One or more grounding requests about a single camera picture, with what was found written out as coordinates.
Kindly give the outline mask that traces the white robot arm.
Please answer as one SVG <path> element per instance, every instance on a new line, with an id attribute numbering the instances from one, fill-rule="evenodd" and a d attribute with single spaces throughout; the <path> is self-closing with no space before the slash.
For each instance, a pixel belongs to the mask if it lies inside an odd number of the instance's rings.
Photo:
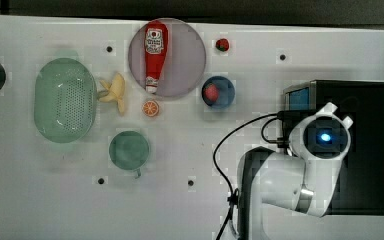
<path id="1" fill-rule="evenodd" d="M 287 137 L 285 153 L 265 147 L 247 151 L 238 166 L 238 240 L 265 237 L 259 210 L 264 204 L 322 217 L 333 198 L 343 159 L 351 146 L 353 120 L 335 115 L 326 103 L 301 120 Z"/>

